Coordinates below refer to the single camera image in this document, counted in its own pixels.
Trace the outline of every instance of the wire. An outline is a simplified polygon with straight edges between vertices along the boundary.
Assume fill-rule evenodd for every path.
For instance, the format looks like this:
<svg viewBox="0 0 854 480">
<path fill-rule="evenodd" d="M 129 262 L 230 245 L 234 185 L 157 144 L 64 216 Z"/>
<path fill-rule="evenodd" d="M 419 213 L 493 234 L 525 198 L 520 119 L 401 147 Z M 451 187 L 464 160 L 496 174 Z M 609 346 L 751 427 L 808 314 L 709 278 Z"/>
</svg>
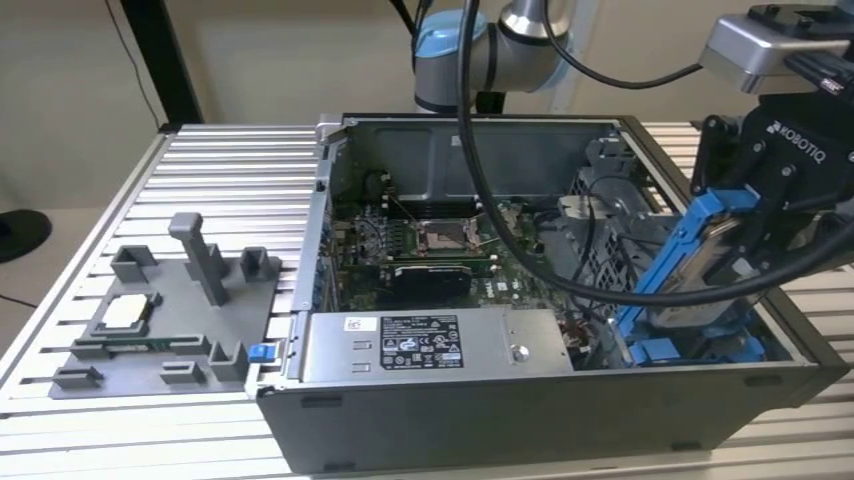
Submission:
<svg viewBox="0 0 854 480">
<path fill-rule="evenodd" d="M 649 257 L 655 258 L 655 252 L 652 251 L 651 248 L 648 248 L 645 245 L 649 245 L 649 243 L 639 238 L 631 237 L 631 236 L 625 236 L 621 233 L 616 234 L 616 240 L 619 241 L 620 245 L 623 245 L 623 248 L 625 246 L 625 242 L 631 242 L 633 243 L 635 247 L 637 248 L 637 250 L 640 250 L 643 253 L 645 253 Z M 657 243 L 657 242 L 652 242 L 655 246 L 661 247 L 664 246 L 663 243 Z"/>
<path fill-rule="evenodd" d="M 412 57 L 412 71 L 415 71 L 415 54 L 417 53 L 417 40 L 421 36 L 421 27 L 424 26 L 424 18 L 427 10 L 429 10 L 431 0 L 417 0 L 415 7 L 415 27 L 412 29 L 412 39 L 409 43 L 409 53 Z"/>
<path fill-rule="evenodd" d="M 412 23 L 412 17 L 409 16 L 409 11 L 405 8 L 405 3 L 403 3 L 403 0 L 388 0 L 388 3 L 395 7 L 397 16 L 400 17 L 400 21 L 403 22 L 403 26 L 409 32 L 409 35 L 415 35 L 415 23 Z"/>
<path fill-rule="evenodd" d="M 581 272 L 584 271 L 584 267 L 587 266 L 587 262 L 589 261 L 589 254 L 592 253 L 592 244 L 596 236 L 595 233 L 596 233 L 596 212 L 595 212 L 595 209 L 592 208 L 589 195 L 587 195 L 587 232 L 584 237 L 584 247 L 581 250 L 581 256 L 577 259 L 577 267 L 575 267 L 575 272 L 572 273 L 572 277 L 571 277 L 571 280 L 573 282 L 576 282 L 579 277 L 581 276 Z M 587 316 L 596 318 L 596 315 L 593 315 L 591 312 L 592 308 L 589 308 L 589 306 L 592 306 L 592 302 L 589 306 L 583 307 L 577 303 L 576 295 L 569 294 L 568 297 L 569 297 L 569 303 L 572 304 L 572 306 L 583 313 L 587 313 Z"/>
<path fill-rule="evenodd" d="M 563 290 L 579 297 L 591 300 L 612 303 L 617 305 L 636 305 L 640 307 L 685 307 L 703 305 L 763 292 L 768 288 L 794 280 L 810 273 L 814 268 L 828 260 L 834 253 L 854 241 L 854 221 L 850 221 L 839 231 L 828 237 L 820 245 L 812 248 L 803 255 L 780 267 L 766 271 L 746 280 L 742 280 L 723 287 L 705 288 L 679 293 L 651 293 L 639 294 L 628 292 L 615 292 L 591 288 L 577 282 L 568 281 L 552 271 L 543 269 L 536 260 L 519 247 L 512 232 L 501 218 L 495 198 L 489 191 L 489 185 L 483 173 L 483 165 L 477 156 L 477 148 L 472 132 L 471 122 L 471 90 L 469 90 L 469 65 L 471 65 L 471 36 L 473 33 L 475 17 L 477 13 L 479 0 L 465 0 L 460 36 L 459 36 L 459 58 L 456 68 L 456 118 L 459 128 L 459 138 L 463 148 L 465 166 L 471 175 L 475 193 L 477 194 L 483 211 L 492 222 L 492 228 L 497 238 L 504 243 L 507 251 L 513 256 L 521 267 L 553 288 Z"/>
<path fill-rule="evenodd" d="M 400 210 L 403 210 L 403 213 L 405 213 L 405 215 L 412 219 L 412 228 L 417 230 L 417 218 L 415 218 L 415 216 L 409 213 L 409 211 L 405 209 L 405 207 L 403 206 L 403 204 L 395 198 L 393 195 L 388 195 L 388 198 L 391 199 L 392 202 L 397 204 L 397 206 L 400 207 Z"/>
<path fill-rule="evenodd" d="M 124 35 L 121 35 L 121 28 L 118 28 L 118 22 L 116 21 L 116 15 L 112 12 L 112 6 L 109 5 L 109 0 L 104 0 L 104 5 L 106 5 L 106 12 L 109 13 L 109 20 L 112 20 L 112 26 L 116 29 L 116 34 L 118 35 L 118 41 L 121 42 L 121 48 L 124 48 L 124 53 L 128 56 L 128 60 L 130 60 L 130 65 L 133 65 L 133 75 L 136 76 L 136 85 L 138 86 L 138 91 L 142 94 L 142 100 L 145 101 L 145 105 L 148 106 L 148 111 L 150 112 L 150 117 L 154 120 L 154 129 L 160 128 L 160 119 L 157 118 L 157 114 L 154 113 L 154 107 L 150 106 L 150 100 L 148 99 L 148 94 L 145 93 L 145 87 L 142 86 L 142 77 L 138 73 L 138 65 L 136 65 L 136 60 L 133 59 L 133 55 L 130 54 L 130 49 L 128 48 L 128 44 L 124 41 Z"/>
<path fill-rule="evenodd" d="M 371 256 L 376 256 L 383 249 L 385 248 L 385 240 L 383 240 L 383 234 L 379 231 L 379 227 L 373 224 L 373 222 L 371 222 L 367 218 L 360 218 L 359 220 L 356 220 L 359 223 L 364 223 L 368 227 L 371 227 L 371 229 L 373 230 L 373 234 L 376 235 L 376 240 L 379 241 L 379 248 L 376 248 L 373 250 L 373 252 L 371 252 Z"/>
<path fill-rule="evenodd" d="M 620 233 L 617 236 L 619 236 L 619 238 L 632 242 L 635 245 L 643 244 L 643 245 L 652 245 L 653 247 L 663 247 L 664 246 L 664 242 L 659 242 L 659 241 L 655 241 L 655 240 L 648 240 L 645 238 L 635 237 L 633 235 L 628 235 L 627 233 Z"/>
<path fill-rule="evenodd" d="M 25 302 L 24 300 L 18 300 L 17 298 L 6 297 L 5 295 L 0 295 L 0 299 L 5 300 L 6 302 L 24 305 L 25 307 L 29 307 L 29 308 L 38 308 L 38 305 L 36 305 L 34 303 Z"/>
<path fill-rule="evenodd" d="M 565 51 L 563 46 L 560 45 L 560 41 L 555 35 L 555 31 L 551 28 L 551 21 L 548 20 L 548 0 L 543 0 L 543 27 L 545 29 L 545 36 L 548 37 L 548 42 L 551 46 L 557 52 L 557 55 L 565 60 L 565 62 L 575 68 L 579 72 L 592 78 L 595 81 L 609 85 L 611 87 L 623 88 L 625 90 L 645 90 L 647 88 L 660 87 L 661 85 L 667 85 L 671 82 L 675 82 L 680 78 L 687 77 L 692 73 L 701 70 L 701 66 L 699 64 L 692 64 L 684 67 L 681 70 L 675 71 L 673 73 L 664 75 L 655 80 L 647 80 L 645 82 L 628 82 L 624 80 L 617 80 L 615 78 L 603 75 L 596 72 L 592 68 L 587 67 L 569 52 Z"/>
</svg>

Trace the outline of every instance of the aluminum extrusion table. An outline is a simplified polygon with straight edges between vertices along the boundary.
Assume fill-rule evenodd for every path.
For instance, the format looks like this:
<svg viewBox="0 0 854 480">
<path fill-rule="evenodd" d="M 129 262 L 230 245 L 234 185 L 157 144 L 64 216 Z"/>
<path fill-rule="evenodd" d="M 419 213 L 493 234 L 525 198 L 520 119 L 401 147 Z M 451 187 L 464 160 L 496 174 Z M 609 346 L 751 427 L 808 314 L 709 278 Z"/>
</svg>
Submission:
<svg viewBox="0 0 854 480">
<path fill-rule="evenodd" d="M 685 123 L 645 124 L 689 175 L 699 136 Z M 166 233 L 176 211 L 205 216 L 225 255 L 266 247 L 284 260 L 266 335 L 281 338 L 313 187 L 315 131 L 186 126 L 161 135 L 0 361 L 0 477 L 290 477 L 242 393 L 50 400 L 46 380 L 68 357 L 112 282 L 109 256 L 146 244 L 180 256 Z M 854 364 L 854 269 L 786 286 L 795 304 Z M 380 475 L 432 480 L 854 478 L 854 374 L 799 409 L 763 414 L 712 452 Z"/>
</svg>

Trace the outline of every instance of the circuit board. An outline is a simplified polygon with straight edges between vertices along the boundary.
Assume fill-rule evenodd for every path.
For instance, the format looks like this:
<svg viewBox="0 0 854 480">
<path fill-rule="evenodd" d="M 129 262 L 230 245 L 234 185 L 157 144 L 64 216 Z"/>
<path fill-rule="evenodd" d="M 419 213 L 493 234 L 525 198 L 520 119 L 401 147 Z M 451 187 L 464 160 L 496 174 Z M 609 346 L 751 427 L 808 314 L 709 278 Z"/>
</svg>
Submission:
<svg viewBox="0 0 854 480">
<path fill-rule="evenodd" d="M 551 268 L 533 215 L 509 203 L 500 210 L 520 246 Z M 568 308 L 565 294 L 517 264 L 484 214 L 395 219 L 380 208 L 365 206 L 349 218 L 339 217 L 335 237 L 343 311 L 491 305 L 555 312 Z"/>
</svg>

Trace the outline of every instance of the blue clip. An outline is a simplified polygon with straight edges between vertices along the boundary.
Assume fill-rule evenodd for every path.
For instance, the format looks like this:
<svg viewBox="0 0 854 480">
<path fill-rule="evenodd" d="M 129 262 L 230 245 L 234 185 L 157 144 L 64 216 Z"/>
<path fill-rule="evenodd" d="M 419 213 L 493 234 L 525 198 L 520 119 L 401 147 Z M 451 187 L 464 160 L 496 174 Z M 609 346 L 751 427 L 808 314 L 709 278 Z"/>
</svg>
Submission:
<svg viewBox="0 0 854 480">
<path fill-rule="evenodd" d="M 628 347 L 631 358 L 637 365 L 665 363 L 681 359 L 676 347 L 668 338 L 651 338 L 639 340 Z"/>
<path fill-rule="evenodd" d="M 276 361 L 276 345 L 256 343 L 249 347 L 249 363 L 272 363 Z"/>
</svg>

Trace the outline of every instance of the warning label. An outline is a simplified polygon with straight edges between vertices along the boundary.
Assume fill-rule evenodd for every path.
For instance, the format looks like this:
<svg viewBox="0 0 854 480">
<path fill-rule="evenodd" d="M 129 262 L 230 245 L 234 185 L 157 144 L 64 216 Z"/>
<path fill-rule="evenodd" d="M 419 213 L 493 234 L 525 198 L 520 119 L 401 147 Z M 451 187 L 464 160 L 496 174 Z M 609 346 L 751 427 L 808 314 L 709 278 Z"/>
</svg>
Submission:
<svg viewBox="0 0 854 480">
<path fill-rule="evenodd" d="M 380 345 L 385 370 L 463 367 L 456 315 L 381 317 Z"/>
</svg>

